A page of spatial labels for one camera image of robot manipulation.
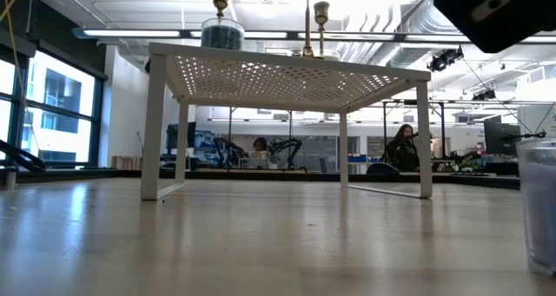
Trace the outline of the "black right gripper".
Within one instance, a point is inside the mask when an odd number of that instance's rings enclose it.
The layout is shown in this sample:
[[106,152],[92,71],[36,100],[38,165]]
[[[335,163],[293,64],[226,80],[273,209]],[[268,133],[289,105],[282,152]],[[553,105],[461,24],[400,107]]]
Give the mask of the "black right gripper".
[[434,7],[485,53],[556,30],[556,0],[434,0]]

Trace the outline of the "short brass candlestick holder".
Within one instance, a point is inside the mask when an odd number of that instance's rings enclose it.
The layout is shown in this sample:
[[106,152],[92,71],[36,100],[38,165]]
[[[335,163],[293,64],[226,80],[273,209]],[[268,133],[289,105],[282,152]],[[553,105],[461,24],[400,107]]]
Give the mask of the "short brass candlestick holder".
[[320,1],[314,4],[314,20],[318,25],[319,32],[319,55],[320,59],[324,58],[324,32],[325,25],[328,22],[328,10],[330,4],[326,1]]

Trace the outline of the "tall brass candlestick holder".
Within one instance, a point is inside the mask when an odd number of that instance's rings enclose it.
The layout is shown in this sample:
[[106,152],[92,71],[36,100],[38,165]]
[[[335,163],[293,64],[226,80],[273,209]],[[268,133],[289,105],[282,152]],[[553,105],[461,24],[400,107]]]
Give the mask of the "tall brass candlestick holder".
[[304,58],[314,58],[314,52],[311,46],[311,10],[310,10],[310,0],[305,0],[305,36],[304,36],[304,47],[302,51],[302,56]]

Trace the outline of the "white perforated metal shelf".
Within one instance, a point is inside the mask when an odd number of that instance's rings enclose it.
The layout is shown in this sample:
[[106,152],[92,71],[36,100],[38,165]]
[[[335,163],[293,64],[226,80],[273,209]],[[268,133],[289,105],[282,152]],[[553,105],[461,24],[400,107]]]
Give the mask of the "white perforated metal shelf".
[[[430,73],[311,57],[292,57],[151,43],[140,197],[158,201],[183,187],[189,106],[336,113],[340,117],[341,185],[348,179],[348,114],[415,89],[418,109],[419,199],[433,194],[428,88]],[[175,182],[158,187],[164,95],[179,105]]]

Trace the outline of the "teal candle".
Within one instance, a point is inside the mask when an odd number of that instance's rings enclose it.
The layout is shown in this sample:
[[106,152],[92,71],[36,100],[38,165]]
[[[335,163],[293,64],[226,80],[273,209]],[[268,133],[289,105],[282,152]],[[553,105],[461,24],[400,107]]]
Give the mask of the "teal candle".
[[242,50],[244,28],[235,20],[211,18],[202,24],[201,46],[212,49]]

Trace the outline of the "black track spotlight cluster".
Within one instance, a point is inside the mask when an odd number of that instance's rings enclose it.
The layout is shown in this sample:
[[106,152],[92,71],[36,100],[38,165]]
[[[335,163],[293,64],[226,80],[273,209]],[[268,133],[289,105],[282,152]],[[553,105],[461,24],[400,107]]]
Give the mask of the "black track spotlight cluster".
[[482,89],[479,91],[476,91],[473,94],[473,97],[471,99],[472,102],[483,102],[483,101],[490,101],[490,100],[495,100],[497,98],[495,90],[494,89]]
[[463,57],[464,54],[461,47],[457,49],[444,49],[439,54],[432,56],[432,60],[427,64],[427,69],[431,72],[441,72]]

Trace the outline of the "white cabinet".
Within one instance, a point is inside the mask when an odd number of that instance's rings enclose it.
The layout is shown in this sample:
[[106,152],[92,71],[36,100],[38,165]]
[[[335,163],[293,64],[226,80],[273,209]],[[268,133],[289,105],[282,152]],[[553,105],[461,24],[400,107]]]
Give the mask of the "white cabinet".
[[556,138],[556,102],[550,105],[528,105],[517,108],[518,125],[522,134],[546,132]]

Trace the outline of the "black monitor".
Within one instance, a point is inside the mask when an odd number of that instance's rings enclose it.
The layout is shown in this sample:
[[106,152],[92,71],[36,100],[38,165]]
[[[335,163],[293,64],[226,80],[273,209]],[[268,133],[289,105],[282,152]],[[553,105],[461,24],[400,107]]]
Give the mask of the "black monitor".
[[[195,146],[195,129],[196,123],[188,123],[188,148],[193,148]],[[167,140],[166,140],[166,151],[168,155],[172,154],[173,149],[177,149],[178,141],[178,124],[169,124],[166,130]]]
[[491,155],[516,155],[520,127],[499,122],[485,122],[486,151]]

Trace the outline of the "person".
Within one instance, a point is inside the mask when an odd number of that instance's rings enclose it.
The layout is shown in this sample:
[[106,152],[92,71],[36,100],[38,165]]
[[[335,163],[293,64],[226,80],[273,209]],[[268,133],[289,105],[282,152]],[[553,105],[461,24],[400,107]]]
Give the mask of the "person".
[[387,143],[383,161],[401,172],[419,170],[420,159],[414,145],[414,130],[409,124],[403,124],[393,140]]
[[250,158],[268,161],[270,159],[268,153],[268,142],[264,137],[258,137],[253,143],[253,149],[249,153]]

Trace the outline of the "clear plastic cup at right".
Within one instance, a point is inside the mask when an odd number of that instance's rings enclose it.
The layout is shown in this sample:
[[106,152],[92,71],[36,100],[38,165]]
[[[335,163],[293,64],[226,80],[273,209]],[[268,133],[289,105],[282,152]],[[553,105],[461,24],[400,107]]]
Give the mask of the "clear plastic cup at right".
[[556,277],[556,138],[522,141],[517,153],[529,266]]

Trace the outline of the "black chair back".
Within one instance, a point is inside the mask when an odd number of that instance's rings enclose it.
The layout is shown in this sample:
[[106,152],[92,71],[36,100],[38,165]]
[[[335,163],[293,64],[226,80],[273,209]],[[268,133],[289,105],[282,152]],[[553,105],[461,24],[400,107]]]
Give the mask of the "black chair back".
[[400,171],[390,164],[384,162],[376,162],[368,166],[366,174],[394,176],[399,175]]

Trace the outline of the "wooden crate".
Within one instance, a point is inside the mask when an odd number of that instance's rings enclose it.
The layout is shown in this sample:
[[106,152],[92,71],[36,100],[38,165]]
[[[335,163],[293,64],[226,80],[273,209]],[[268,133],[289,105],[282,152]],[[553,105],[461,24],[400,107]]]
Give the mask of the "wooden crate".
[[140,171],[142,157],[114,155],[111,157],[110,167],[117,170]]

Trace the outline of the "large black-framed window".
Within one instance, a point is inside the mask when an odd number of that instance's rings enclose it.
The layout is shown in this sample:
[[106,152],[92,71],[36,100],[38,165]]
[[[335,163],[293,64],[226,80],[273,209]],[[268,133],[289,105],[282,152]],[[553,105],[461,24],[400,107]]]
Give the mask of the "large black-framed window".
[[102,81],[38,51],[0,55],[0,140],[53,167],[94,165]]

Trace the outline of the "silver ventilation duct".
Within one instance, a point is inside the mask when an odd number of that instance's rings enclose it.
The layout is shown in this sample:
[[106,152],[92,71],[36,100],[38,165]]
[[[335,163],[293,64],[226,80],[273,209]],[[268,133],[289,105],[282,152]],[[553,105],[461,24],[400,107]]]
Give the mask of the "silver ventilation duct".
[[[367,14],[358,31],[457,34],[459,31],[435,7],[434,0],[416,0],[399,9],[389,6],[386,17]],[[346,43],[337,45],[343,62],[357,62],[407,69],[433,51],[442,49],[440,44],[407,43]]]

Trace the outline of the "black background gantry frame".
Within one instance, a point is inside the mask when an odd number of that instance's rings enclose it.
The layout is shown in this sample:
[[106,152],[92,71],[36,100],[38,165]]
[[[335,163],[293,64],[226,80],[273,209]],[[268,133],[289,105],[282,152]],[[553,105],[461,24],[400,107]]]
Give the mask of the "black background gantry frame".
[[[416,100],[390,100],[386,99],[381,101],[383,107],[383,135],[384,140],[387,139],[387,109],[397,109],[397,108],[418,108],[418,102]],[[442,160],[447,158],[447,138],[446,138],[446,114],[445,107],[446,104],[450,103],[447,100],[432,100],[428,103],[428,108],[440,118],[440,147],[441,153],[440,158]]]

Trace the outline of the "long ceiling light rail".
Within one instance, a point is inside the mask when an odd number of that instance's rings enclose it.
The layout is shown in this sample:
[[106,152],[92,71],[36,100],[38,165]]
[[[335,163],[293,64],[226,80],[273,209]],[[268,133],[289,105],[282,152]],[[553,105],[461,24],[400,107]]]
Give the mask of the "long ceiling light rail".
[[[80,39],[200,39],[200,30],[126,30],[126,29],[81,29],[72,30]],[[302,31],[244,31],[246,40],[304,41]],[[330,42],[377,42],[377,43],[443,43],[468,44],[471,41],[461,34],[419,34],[387,32],[325,31],[324,40]]]

